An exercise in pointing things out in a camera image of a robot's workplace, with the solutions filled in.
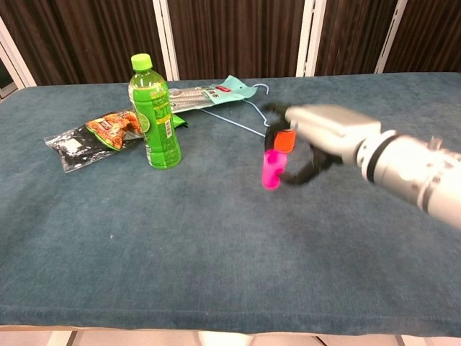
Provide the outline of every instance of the green bottle cap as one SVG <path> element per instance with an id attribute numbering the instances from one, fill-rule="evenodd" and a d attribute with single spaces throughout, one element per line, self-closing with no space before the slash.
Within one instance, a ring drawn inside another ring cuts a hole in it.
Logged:
<path id="1" fill-rule="evenodd" d="M 146 53 L 135 54 L 131 57 L 131 65 L 135 71 L 145 71 L 152 68 L 151 56 Z"/>

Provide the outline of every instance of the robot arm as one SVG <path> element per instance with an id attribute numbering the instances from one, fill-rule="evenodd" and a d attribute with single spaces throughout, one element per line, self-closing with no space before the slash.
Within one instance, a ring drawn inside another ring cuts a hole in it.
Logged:
<path id="1" fill-rule="evenodd" d="M 282 174 L 282 181 L 302 184 L 333 163 L 357 165 L 372 184 L 461 229 L 461 154 L 442 148 L 438 138 L 427 143 L 394 130 L 381 133 L 378 120 L 334 105 L 266 109 L 281 116 L 268 128 L 266 149 L 275 132 L 292 128 L 314 153 L 312 162 L 298 174 Z"/>

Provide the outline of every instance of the blue felt surface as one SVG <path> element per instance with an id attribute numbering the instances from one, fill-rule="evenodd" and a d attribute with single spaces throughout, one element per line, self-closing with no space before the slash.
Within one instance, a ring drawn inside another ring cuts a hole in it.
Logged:
<path id="1" fill-rule="evenodd" d="M 258 105 L 334 103 L 461 150 L 459 74 L 261 81 Z M 461 337 L 461 233 L 358 168 L 267 192 L 264 139 L 191 111 L 174 169 L 137 146 L 64 174 L 42 138 L 128 106 L 126 84 L 0 104 L 0 324 Z M 264 131 L 248 104 L 212 110 Z"/>

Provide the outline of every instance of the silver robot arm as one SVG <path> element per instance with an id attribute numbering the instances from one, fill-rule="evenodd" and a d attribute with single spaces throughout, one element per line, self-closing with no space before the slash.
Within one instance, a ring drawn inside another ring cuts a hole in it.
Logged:
<path id="1" fill-rule="evenodd" d="M 312 147 L 357 165 L 372 184 L 461 229 L 461 154 L 399 134 L 381 123 L 333 105 L 286 107 L 285 121 Z"/>

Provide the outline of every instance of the orange cap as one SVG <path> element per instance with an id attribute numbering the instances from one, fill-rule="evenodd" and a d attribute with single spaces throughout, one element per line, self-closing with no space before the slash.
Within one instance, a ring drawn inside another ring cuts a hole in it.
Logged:
<path id="1" fill-rule="evenodd" d="M 289 154 L 293 151 L 296 142 L 296 131 L 279 131 L 275 136 L 274 149 Z"/>

